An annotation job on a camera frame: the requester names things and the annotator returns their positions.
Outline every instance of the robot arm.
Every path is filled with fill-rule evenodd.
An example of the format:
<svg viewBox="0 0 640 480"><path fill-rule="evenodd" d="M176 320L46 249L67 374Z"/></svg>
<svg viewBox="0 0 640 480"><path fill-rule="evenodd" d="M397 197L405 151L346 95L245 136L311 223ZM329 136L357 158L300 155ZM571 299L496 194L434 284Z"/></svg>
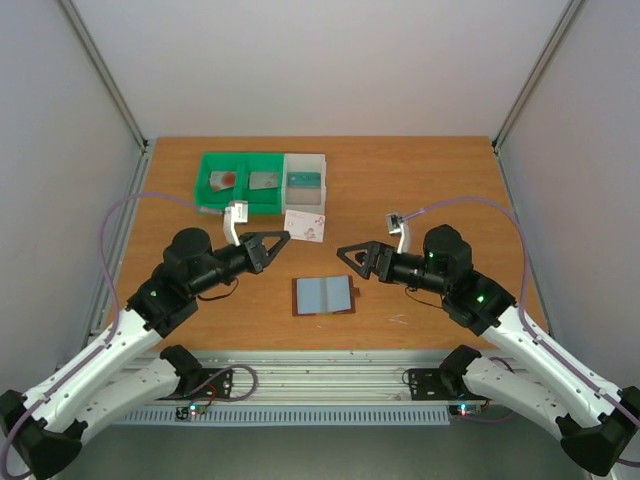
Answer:
<svg viewBox="0 0 640 480"><path fill-rule="evenodd" d="M232 243L218 250L212 249L205 231L180 231L165 249L163 262L119 313L115 333L111 325L62 369L23 394L9 390L0 395L0 426L7 437L13 433L13 447L38 480L64 469L83 444L133 408L174 393L187 394L201 384L201 365L181 346L166 348L134 374L110 380L193 315L199 294L229 285L242 273L259 274L271 264L289 233L238 236L234 224L246 222L246 214L243 203L226 210L225 236ZM263 242L267 238L277 239L270 249ZM82 370L52 392L78 365Z"/></svg>
<svg viewBox="0 0 640 480"><path fill-rule="evenodd" d="M582 468L606 475L637 430L612 402L637 418L640 390L621 390L597 375L520 312L509 292L473 269L471 247L449 225L427 232L420 256L407 253L410 236L402 217L391 214L387 223L391 234L401 236L399 247L366 242L339 248L338 257L365 279L373 273L384 283L438 293L452 320L518 360L536 380L461 346L440 367L449 392L501 402L560 439Z"/></svg>

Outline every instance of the white wall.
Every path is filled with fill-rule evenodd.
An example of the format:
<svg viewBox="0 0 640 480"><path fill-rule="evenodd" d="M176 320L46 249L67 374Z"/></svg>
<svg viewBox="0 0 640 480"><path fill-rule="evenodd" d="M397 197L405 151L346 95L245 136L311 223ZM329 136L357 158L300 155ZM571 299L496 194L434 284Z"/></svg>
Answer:
<svg viewBox="0 0 640 480"><path fill-rule="evenodd" d="M637 0L588 2L503 149L557 337L623 386L640 386L639 21Z"/></svg>
<svg viewBox="0 0 640 480"><path fill-rule="evenodd" d="M76 0L160 135L489 135L566 0Z"/></svg>
<svg viewBox="0 0 640 480"><path fill-rule="evenodd" d="M77 351L135 144L56 2L0 2L0 391Z"/></svg>

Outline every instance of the white cable tray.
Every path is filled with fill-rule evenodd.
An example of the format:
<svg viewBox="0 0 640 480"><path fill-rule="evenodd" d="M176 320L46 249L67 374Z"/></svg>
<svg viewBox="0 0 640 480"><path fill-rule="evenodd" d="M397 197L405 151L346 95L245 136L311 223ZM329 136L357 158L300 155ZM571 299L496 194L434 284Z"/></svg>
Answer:
<svg viewBox="0 0 640 480"><path fill-rule="evenodd" d="M190 427L449 425L445 406L271 406L214 405L204 415L176 418L175 406L150 405L116 425Z"/></svg>

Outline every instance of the green tray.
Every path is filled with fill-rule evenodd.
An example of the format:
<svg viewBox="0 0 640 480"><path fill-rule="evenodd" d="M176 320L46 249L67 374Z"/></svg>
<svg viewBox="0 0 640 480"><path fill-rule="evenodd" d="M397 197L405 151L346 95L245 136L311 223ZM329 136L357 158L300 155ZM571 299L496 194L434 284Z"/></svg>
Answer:
<svg viewBox="0 0 640 480"><path fill-rule="evenodd" d="M282 213L283 153L205 153L194 188L195 203L201 207L224 209L232 200L249 202L249 213L279 215ZM235 172L233 188L217 192L211 189L212 172ZM276 188L249 189L252 172L278 174Z"/></svg>

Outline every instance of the wooden tabletop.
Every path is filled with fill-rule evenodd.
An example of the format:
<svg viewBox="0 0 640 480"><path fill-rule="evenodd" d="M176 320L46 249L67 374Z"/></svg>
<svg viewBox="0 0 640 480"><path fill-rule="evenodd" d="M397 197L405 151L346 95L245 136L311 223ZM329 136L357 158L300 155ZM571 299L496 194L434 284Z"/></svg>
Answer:
<svg viewBox="0 0 640 480"><path fill-rule="evenodd" d="M223 300L203 303L158 348L182 344L192 350L335 350L450 349L460 344L488 344L459 327L441 310L405 296L400 285L358 277L336 257L340 246L369 240L395 245L385 215L408 214L456 196L477 195L508 206L502 178L489 140L484 137L293 137L161 138L153 154L144 190L193 201L200 158L205 152L325 153L327 203L324 243L291 240L260 275L239 277L237 291ZM430 228L448 223L473 248L477 270L517 296L522 251L509 221L479 204L445 207L411 221L412 252L420 253ZM182 228L209 232L214 248L226 242L222 220L197 214L163 200L140 202L118 282L125 301L149 278L162 251ZM251 216L244 231L282 230L282 216ZM360 289L356 313L293 317L291 279L354 275ZM227 291L222 286L212 295ZM438 302L427 292L414 294ZM543 317L535 295L529 311Z"/></svg>

